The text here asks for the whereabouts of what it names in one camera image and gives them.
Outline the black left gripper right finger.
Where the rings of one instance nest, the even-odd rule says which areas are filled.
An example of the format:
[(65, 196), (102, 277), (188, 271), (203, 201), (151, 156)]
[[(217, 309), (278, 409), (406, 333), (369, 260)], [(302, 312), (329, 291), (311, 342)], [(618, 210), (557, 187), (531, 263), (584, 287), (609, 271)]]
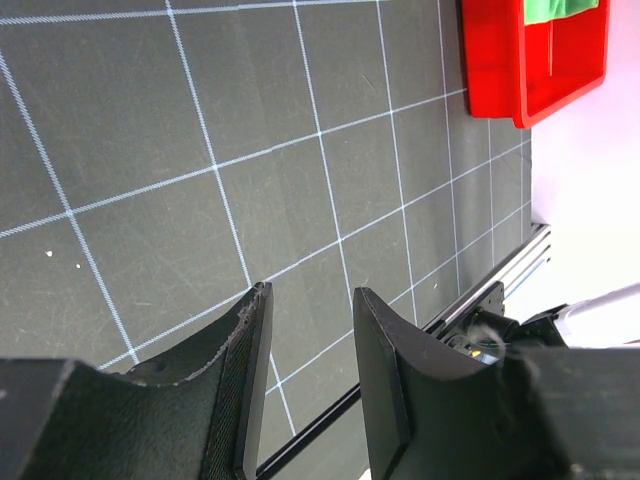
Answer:
[(375, 479), (635, 479), (639, 352), (523, 347), (491, 365), (354, 293)]

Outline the green microfiber towel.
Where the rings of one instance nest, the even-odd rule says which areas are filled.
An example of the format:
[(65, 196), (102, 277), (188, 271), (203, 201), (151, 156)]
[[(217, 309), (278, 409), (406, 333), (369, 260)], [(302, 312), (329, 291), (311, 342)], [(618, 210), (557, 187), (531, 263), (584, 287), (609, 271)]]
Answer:
[(565, 19), (597, 8), (599, 0), (525, 0), (524, 23), (536, 25)]

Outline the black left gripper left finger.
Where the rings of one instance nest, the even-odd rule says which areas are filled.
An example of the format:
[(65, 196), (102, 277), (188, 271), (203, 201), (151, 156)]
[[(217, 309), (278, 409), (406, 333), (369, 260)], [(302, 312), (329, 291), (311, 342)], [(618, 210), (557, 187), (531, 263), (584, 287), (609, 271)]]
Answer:
[(273, 291), (123, 374), (76, 359), (1, 362), (5, 479), (252, 479)]

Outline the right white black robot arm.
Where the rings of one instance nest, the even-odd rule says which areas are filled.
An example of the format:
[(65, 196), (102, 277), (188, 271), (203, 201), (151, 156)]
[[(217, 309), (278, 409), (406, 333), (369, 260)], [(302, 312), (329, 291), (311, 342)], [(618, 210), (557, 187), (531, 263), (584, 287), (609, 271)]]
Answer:
[(639, 285), (574, 304), (562, 304), (519, 322), (493, 300), (478, 303), (437, 338), (453, 350), (491, 365), (523, 347), (607, 349), (639, 346)]

